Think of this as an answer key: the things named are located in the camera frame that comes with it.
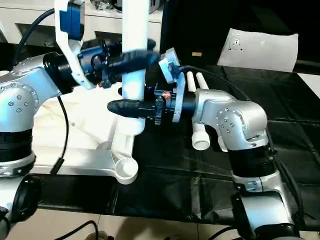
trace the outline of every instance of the black cable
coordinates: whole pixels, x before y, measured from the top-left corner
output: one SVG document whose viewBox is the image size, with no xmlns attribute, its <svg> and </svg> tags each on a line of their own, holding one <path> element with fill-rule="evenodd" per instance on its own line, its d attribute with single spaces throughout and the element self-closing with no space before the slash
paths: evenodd
<svg viewBox="0 0 320 240">
<path fill-rule="evenodd" d="M 236 85 L 234 85 L 232 82 L 224 79 L 223 77 L 214 74 L 211 71 L 199 68 L 199 67 L 195 67 L 195 66 L 189 66 L 189 65 L 185 65 L 185 66 L 180 66 L 179 67 L 179 71 L 180 72 L 188 72 L 188 71 L 197 71 L 199 73 L 204 73 L 204 74 L 208 74 L 212 77 L 215 77 L 216 79 L 219 79 L 220 81 L 222 81 L 223 83 L 228 84 L 230 87 L 232 87 L 234 90 L 237 90 L 247 101 L 250 101 L 250 98 L 240 89 L 238 88 Z M 266 128 L 266 135 L 268 137 L 268 141 L 270 144 L 270 148 L 271 148 L 271 152 L 273 154 L 276 153 L 275 148 L 274 148 L 274 143 L 271 137 L 271 134 L 269 132 L 268 127 Z M 295 179 L 293 178 L 293 176 L 291 175 L 291 173 L 289 172 L 289 170 L 287 169 L 287 167 L 284 165 L 284 163 L 275 158 L 275 164 L 277 166 L 277 168 L 279 169 L 279 172 L 281 174 L 282 179 L 284 180 L 284 182 L 287 184 L 296 204 L 298 207 L 298 214 L 299 214 L 299 220 L 296 221 L 297 223 L 303 224 L 304 225 L 304 206 L 303 206 L 303 199 L 302 199 L 302 195 L 301 192 L 299 191 L 298 185 L 295 181 Z"/>
<path fill-rule="evenodd" d="M 215 234 L 213 234 L 208 240 L 213 240 L 215 238 L 217 238 L 218 236 L 220 236 L 221 234 L 236 229 L 234 226 L 227 226 L 224 229 L 221 229 L 220 231 L 217 231 Z"/>
<path fill-rule="evenodd" d="M 18 63 L 18 59 L 19 59 L 19 55 L 21 53 L 22 48 L 24 47 L 27 39 L 29 38 L 30 34 L 33 32 L 33 30 L 35 30 L 36 26 L 39 25 L 39 23 L 41 23 L 46 17 L 52 15 L 55 13 L 55 9 L 51 8 L 48 11 L 45 11 L 43 14 L 41 14 L 36 20 L 34 20 L 34 22 L 29 26 L 29 28 L 26 30 L 25 34 L 23 35 L 23 37 L 21 38 L 19 45 L 18 45 L 18 49 L 15 52 L 12 64 L 13 66 L 17 65 Z"/>
<path fill-rule="evenodd" d="M 95 221 L 93 220 L 89 220 L 87 222 L 85 222 L 84 224 L 82 224 L 81 226 L 77 227 L 75 230 L 72 230 L 71 232 L 68 232 L 67 234 L 56 238 L 55 240 L 64 240 L 66 238 L 69 238 L 70 236 L 72 236 L 73 234 L 79 232 L 81 229 L 83 229 L 85 226 L 92 224 L 94 226 L 94 232 L 95 232 L 95 240 L 99 240 L 99 231 L 98 231 L 98 226 L 96 224 Z"/>
<path fill-rule="evenodd" d="M 58 158 L 58 160 L 55 162 L 55 164 L 51 168 L 50 174 L 52 174 L 52 175 L 56 175 L 58 173 L 59 169 L 61 168 L 62 164 L 65 161 L 64 156 L 65 156 L 65 153 L 67 150 L 68 138 L 69 138 L 69 120 L 68 120 L 67 111 L 66 111 L 64 103 L 62 102 L 61 97 L 57 96 L 57 99 L 58 99 L 59 104 L 61 106 L 61 109 L 62 109 L 62 112 L 64 115 L 64 120 L 65 120 L 65 140 L 64 140 L 64 145 L 63 145 L 61 157 Z"/>
<path fill-rule="evenodd" d="M 68 138 L 69 138 L 69 120 L 68 120 L 68 115 L 67 115 L 67 111 L 65 108 L 64 103 L 62 102 L 62 99 L 60 96 L 56 97 L 59 101 L 59 104 L 61 106 L 63 115 L 64 115 L 64 120 L 65 120 L 65 140 L 64 140 L 64 146 L 63 146 L 63 151 L 61 154 L 61 158 L 64 158 L 66 150 L 67 150 L 67 144 L 68 144 Z"/>
</svg>

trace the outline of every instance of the white bracket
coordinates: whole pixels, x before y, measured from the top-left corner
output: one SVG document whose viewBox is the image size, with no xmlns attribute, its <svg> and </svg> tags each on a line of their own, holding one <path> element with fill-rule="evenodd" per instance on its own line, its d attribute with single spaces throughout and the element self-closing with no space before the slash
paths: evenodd
<svg viewBox="0 0 320 240">
<path fill-rule="evenodd" d="M 55 40 L 60 47 L 62 53 L 67 59 L 71 68 L 71 75 L 74 80 L 85 89 L 90 90 L 96 88 L 85 76 L 84 71 L 79 63 L 78 54 L 80 53 L 83 39 L 81 41 L 69 39 L 68 33 L 61 31 L 60 27 L 60 11 L 67 12 L 68 0 L 55 0 L 54 1 L 54 18 L 55 18 Z"/>
</svg>

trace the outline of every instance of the blue component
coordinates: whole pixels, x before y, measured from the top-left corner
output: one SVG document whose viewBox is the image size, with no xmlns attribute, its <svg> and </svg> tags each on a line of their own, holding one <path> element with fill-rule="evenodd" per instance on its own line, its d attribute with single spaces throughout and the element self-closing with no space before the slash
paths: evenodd
<svg viewBox="0 0 320 240">
<path fill-rule="evenodd" d="M 85 3 L 68 3 L 67 11 L 60 11 L 60 30 L 68 33 L 68 38 L 81 41 L 85 32 Z"/>
</svg>

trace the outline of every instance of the black plastic sheet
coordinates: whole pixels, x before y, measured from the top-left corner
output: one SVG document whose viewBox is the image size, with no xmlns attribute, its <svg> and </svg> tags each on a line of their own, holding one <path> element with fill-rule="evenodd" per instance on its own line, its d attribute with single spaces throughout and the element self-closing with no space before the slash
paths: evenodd
<svg viewBox="0 0 320 240">
<path fill-rule="evenodd" d="M 319 98 L 295 73 L 221 66 L 208 69 L 231 81 L 265 109 L 276 157 L 297 181 L 305 212 L 320 220 Z M 204 77 L 211 89 L 224 90 L 244 100 L 218 78 Z M 228 155 L 219 150 L 214 130 L 210 127 L 207 130 L 211 136 L 210 148 L 196 151 L 191 143 L 190 120 L 165 121 L 162 126 L 147 121 L 145 131 L 134 140 L 133 158 L 139 164 L 134 183 L 121 185 L 112 177 L 41 175 L 47 184 L 40 206 L 232 224 L 230 196 L 235 190 Z M 53 192 L 53 187 L 60 184 L 68 187 Z M 290 206 L 296 209 L 292 196 L 288 196 Z"/>
</svg>

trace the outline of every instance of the cable connector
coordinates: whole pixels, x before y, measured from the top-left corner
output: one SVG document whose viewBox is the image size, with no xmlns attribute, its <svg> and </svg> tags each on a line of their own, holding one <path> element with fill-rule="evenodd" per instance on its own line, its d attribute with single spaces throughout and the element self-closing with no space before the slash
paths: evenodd
<svg viewBox="0 0 320 240">
<path fill-rule="evenodd" d="M 63 157 L 59 157 L 58 160 L 55 162 L 55 164 L 53 165 L 50 174 L 51 175 L 57 175 L 57 173 L 59 172 L 62 164 L 64 164 L 65 159 Z"/>
</svg>

